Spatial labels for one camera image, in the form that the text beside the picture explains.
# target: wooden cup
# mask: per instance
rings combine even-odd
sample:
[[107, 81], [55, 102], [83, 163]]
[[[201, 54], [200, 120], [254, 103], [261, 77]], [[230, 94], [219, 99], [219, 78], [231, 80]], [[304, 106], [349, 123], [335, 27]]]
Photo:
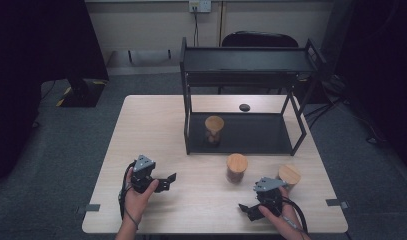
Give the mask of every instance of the wooden cup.
[[218, 116], [210, 116], [204, 122], [206, 126], [206, 141], [212, 145], [218, 145], [221, 140], [221, 130], [224, 120]]
[[291, 190], [301, 179], [299, 170], [292, 164], [281, 165], [278, 170], [278, 178], [287, 183], [287, 188]]
[[247, 169], [247, 158], [241, 154], [234, 153], [227, 159], [227, 179], [231, 183], [239, 183], [243, 179], [244, 171]]

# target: gray carpet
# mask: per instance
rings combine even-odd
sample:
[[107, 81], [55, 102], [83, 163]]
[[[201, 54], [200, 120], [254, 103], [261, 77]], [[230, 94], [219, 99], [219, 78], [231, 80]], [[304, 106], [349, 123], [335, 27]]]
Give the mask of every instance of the gray carpet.
[[[180, 75], [112, 76], [95, 108], [56, 107], [69, 85], [63, 80], [53, 88], [52, 84], [42, 86], [43, 95], [49, 93], [40, 104], [39, 126], [14, 171], [0, 181], [0, 239], [113, 239], [113, 234], [83, 233], [84, 215], [78, 209], [89, 203], [123, 99], [132, 94], [182, 94]], [[224, 91], [245, 93], [248, 89]], [[203, 88], [193, 93], [216, 92], [216, 88]], [[308, 105], [305, 112], [319, 106]], [[349, 205], [343, 209], [349, 236], [313, 234], [312, 238], [407, 239], [407, 174], [393, 150], [365, 141], [369, 128], [351, 105], [343, 103], [320, 117], [311, 132], [338, 199]]]

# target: black chair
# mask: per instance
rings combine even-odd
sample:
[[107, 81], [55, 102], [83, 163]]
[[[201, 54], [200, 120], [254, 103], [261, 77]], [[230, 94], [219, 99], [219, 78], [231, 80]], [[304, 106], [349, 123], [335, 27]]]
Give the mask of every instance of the black chair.
[[[239, 31], [226, 36], [222, 40], [222, 47], [299, 47], [297, 41], [284, 34]], [[218, 94], [221, 94], [223, 86], [218, 88]]]

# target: power socket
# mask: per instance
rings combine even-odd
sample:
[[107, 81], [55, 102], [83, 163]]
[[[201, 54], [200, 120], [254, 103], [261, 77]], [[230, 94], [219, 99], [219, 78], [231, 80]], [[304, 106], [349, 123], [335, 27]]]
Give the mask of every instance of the power socket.
[[209, 13], [212, 10], [212, 2], [206, 0], [189, 0], [188, 11], [198, 13]]

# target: wooden table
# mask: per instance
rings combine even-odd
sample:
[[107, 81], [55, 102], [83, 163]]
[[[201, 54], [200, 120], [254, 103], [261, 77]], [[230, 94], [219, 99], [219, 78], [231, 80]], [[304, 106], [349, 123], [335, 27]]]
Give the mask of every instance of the wooden table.
[[[195, 95], [192, 101], [195, 111], [239, 112], [238, 106], [247, 103], [252, 112], [278, 112], [284, 97]], [[261, 177], [275, 178], [282, 164], [294, 164], [301, 173], [290, 198], [303, 210], [309, 232], [347, 231], [340, 206], [326, 203], [326, 199], [336, 199], [336, 195], [310, 132], [295, 156], [246, 155], [248, 168], [242, 182], [235, 185], [226, 179], [227, 154], [186, 154], [184, 118], [182, 95], [136, 95], [125, 99], [90, 201], [100, 204], [100, 210], [87, 212], [82, 225], [85, 232], [119, 230], [117, 196], [123, 174], [140, 154], [156, 161], [152, 177], [166, 178], [176, 172], [177, 180], [169, 191], [152, 195], [139, 233], [277, 233], [267, 219], [250, 222], [238, 203], [256, 205], [255, 182]], [[299, 128], [291, 106], [287, 107], [284, 119], [290, 140], [297, 141]]]

